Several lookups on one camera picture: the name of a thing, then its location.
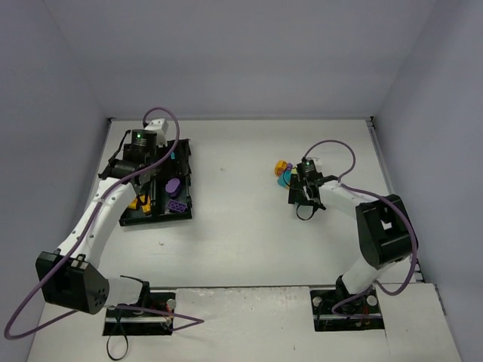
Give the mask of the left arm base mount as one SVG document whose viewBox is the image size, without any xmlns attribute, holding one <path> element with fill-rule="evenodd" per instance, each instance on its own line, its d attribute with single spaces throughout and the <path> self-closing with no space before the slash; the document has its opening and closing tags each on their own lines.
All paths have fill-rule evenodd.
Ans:
<svg viewBox="0 0 483 362">
<path fill-rule="evenodd" d="M 153 290 L 148 309 L 171 312 L 176 308 L 174 290 Z M 171 336 L 174 317 L 147 311 L 108 308 L 103 322 L 103 336 Z"/>
</svg>

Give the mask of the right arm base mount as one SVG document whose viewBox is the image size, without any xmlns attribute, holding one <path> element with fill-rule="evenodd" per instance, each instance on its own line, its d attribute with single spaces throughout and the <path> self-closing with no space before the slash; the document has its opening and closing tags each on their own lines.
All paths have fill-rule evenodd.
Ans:
<svg viewBox="0 0 483 362">
<path fill-rule="evenodd" d="M 365 295 L 337 308 L 335 290 L 310 290 L 314 330 L 316 332 L 359 332 L 384 330 L 382 311 L 377 292 L 371 289 Z"/>
</svg>

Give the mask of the purple round paw lego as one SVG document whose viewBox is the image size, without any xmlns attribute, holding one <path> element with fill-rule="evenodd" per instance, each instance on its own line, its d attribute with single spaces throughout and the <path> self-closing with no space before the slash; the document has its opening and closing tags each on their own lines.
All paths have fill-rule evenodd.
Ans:
<svg viewBox="0 0 483 362">
<path fill-rule="evenodd" d="M 173 177 L 165 184 L 165 192 L 170 198 L 175 198 L 180 194 L 183 185 L 179 178 Z"/>
</svg>

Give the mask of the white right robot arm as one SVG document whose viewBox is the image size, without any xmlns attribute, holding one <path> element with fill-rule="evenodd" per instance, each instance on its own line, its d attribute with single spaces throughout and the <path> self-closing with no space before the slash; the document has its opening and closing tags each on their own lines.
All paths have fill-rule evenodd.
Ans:
<svg viewBox="0 0 483 362">
<path fill-rule="evenodd" d="M 365 291 L 382 273 L 417 252 L 417 237 L 399 196 L 351 191 L 336 176 L 324 176 L 309 158 L 297 164 L 289 186 L 289 204 L 311 207 L 313 213 L 331 207 L 355 220 L 359 257 L 338 277 L 338 299 Z"/>
</svg>

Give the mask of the purple 2x4 lego brick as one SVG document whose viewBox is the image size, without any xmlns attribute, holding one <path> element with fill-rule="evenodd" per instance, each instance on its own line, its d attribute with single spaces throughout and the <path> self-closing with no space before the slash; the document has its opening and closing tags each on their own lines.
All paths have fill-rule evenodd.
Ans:
<svg viewBox="0 0 483 362">
<path fill-rule="evenodd" d="M 184 213 L 188 209 L 188 205 L 181 201 L 171 199 L 166 206 L 170 213 Z"/>
</svg>

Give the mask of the orange 2x4 lego brick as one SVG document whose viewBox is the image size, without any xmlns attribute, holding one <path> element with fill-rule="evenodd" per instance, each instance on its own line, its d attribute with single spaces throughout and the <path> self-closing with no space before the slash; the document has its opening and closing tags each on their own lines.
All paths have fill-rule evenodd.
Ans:
<svg viewBox="0 0 483 362">
<path fill-rule="evenodd" d="M 135 198 L 129 205 L 128 209 L 129 210 L 138 210 L 141 206 L 139 198 Z"/>
</svg>

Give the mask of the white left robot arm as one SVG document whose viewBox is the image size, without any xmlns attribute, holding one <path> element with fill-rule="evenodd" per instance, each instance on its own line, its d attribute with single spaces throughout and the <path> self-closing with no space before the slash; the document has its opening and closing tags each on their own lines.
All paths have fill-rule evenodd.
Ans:
<svg viewBox="0 0 483 362">
<path fill-rule="evenodd" d="M 102 308 L 134 305 L 146 284 L 128 278 L 106 278 L 98 270 L 103 250 L 121 215 L 155 175 L 155 162 L 166 160 L 173 146 L 160 121 L 132 130 L 122 158 L 112 156 L 85 213 L 67 239 L 41 253 L 35 268 L 48 304 L 96 314 Z"/>
</svg>

